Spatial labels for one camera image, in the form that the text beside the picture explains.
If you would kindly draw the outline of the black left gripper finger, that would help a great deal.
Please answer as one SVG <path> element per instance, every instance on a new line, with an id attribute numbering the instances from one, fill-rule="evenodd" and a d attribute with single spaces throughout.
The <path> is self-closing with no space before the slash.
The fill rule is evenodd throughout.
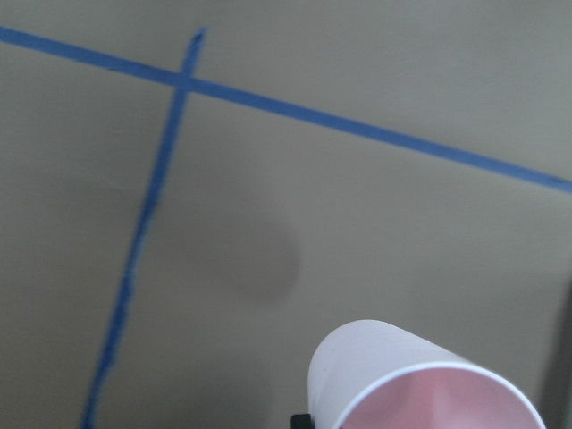
<path id="1" fill-rule="evenodd" d="M 312 429 L 310 414 L 295 414 L 290 417 L 290 429 Z"/>

